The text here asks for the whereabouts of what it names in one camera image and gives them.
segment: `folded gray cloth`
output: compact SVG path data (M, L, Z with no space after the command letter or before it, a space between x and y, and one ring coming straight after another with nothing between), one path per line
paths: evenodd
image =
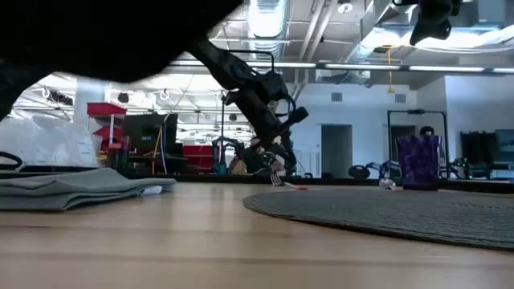
M141 195L175 183L169 178L129 180L113 169L0 180L0 210L69 210Z

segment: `white wall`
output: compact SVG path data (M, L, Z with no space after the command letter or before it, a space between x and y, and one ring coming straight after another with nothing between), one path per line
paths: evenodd
M382 162L387 156L387 110L413 109L417 107L416 92L408 86L395 86L396 93L406 93L406 104L394 103L394 94L387 92L388 86L376 85L372 88L356 84L309 84L298 99L299 106L305 106L309 117L292 127L292 140L295 150L300 150L302 158L310 153L315 160L321 154L321 125L352 125L353 164L365 165L371 161ZM341 103L331 102L331 92L342 92ZM418 123L415 117L395 116L392 124ZM315 177L320 177L321 160L306 165Z
M461 155L460 132L514 128L514 76L446 76L449 153Z
M494 132L514 128L514 76L456 76L435 80L418 90L418 107L447 111L450 160L460 157L460 133ZM419 126L430 125L443 134L440 117L424 116Z

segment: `doorway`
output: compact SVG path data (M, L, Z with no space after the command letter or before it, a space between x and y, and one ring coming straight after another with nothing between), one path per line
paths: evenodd
M321 125L321 172L335 178L348 178L353 165L352 126Z
M387 128L385 128L385 130L385 137L387 137ZM391 125L391 147L393 149L391 154L391 161L398 161L398 147L396 145L396 138L399 136L414 135L416 135L416 126L414 125ZM387 151L385 158L389 158L389 150Z

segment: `white column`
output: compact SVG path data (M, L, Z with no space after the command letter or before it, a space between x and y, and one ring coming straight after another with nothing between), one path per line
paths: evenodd
M77 89L75 103L73 105L73 123L88 126L88 103L103 103L109 101L109 84L98 80L79 77L77 79ZM98 128L95 124L90 124L90 132Z

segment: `orange cord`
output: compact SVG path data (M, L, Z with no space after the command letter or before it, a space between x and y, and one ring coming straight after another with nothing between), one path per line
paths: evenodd
M388 62L389 65L391 65L391 48L387 51L387 60L388 60L387 62ZM394 88L393 88L393 72L392 71L389 71L389 90L387 92L388 93L394 93Z

